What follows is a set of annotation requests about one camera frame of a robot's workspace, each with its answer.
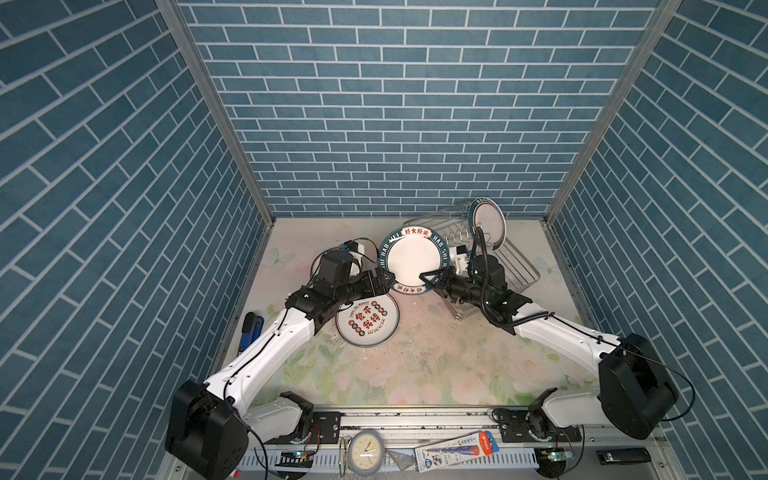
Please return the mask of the second-last hao wei plate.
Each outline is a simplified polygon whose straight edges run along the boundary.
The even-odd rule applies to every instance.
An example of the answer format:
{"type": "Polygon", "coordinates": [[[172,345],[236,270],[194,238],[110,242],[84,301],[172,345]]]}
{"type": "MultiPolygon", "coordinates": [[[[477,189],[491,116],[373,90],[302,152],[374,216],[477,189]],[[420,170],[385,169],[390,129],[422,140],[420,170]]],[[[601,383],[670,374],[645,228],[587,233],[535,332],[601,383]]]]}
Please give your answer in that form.
{"type": "Polygon", "coordinates": [[[395,276],[391,290],[404,295],[430,291],[432,287],[420,275],[440,270],[449,263],[446,240],[423,225],[406,225],[390,232],[379,250],[378,265],[395,276]]]}

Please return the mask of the metal wire dish rack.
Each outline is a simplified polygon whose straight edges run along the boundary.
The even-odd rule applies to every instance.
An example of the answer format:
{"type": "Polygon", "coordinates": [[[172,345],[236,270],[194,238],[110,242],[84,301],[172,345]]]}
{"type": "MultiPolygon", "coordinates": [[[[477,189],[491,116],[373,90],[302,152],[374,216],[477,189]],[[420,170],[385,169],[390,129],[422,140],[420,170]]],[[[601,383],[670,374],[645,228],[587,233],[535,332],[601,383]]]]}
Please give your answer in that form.
{"type": "Polygon", "coordinates": [[[479,197],[410,219],[447,243],[449,265],[427,279],[455,318],[476,311],[493,325],[507,326],[524,305],[522,292],[540,279],[533,264],[507,239],[500,206],[479,197]]]}

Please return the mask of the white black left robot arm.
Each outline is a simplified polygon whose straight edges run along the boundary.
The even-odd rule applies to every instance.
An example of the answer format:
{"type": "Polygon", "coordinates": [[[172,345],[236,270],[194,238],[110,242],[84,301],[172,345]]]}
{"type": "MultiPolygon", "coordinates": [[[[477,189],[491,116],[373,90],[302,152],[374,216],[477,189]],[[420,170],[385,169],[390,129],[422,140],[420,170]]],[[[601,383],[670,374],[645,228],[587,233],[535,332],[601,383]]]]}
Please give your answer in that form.
{"type": "Polygon", "coordinates": [[[242,354],[202,382],[188,380],[175,392],[165,449],[206,479],[225,479],[239,465],[250,441],[305,439],[312,428],[311,402],[285,392],[267,405],[251,403],[283,363],[339,308],[389,292],[395,276],[365,270],[347,250],[323,254],[308,284],[292,293],[277,320],[242,354]]]}

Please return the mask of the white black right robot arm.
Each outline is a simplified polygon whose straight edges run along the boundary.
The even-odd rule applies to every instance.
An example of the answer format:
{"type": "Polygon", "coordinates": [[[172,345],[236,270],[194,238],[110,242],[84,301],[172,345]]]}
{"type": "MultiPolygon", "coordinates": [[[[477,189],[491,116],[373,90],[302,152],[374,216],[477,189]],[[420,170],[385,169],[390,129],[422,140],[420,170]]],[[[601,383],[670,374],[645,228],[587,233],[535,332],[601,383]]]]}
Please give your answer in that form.
{"type": "Polygon", "coordinates": [[[465,275],[446,266],[419,277],[443,298],[479,308],[491,325],[539,343],[595,377],[592,386],[552,387],[540,394],[525,417],[532,437],[548,441],[567,427],[611,425],[643,440],[669,420],[680,398],[676,373],[648,339],[619,337],[567,320],[509,289],[503,274],[497,259],[486,254],[471,259],[465,275]]]}

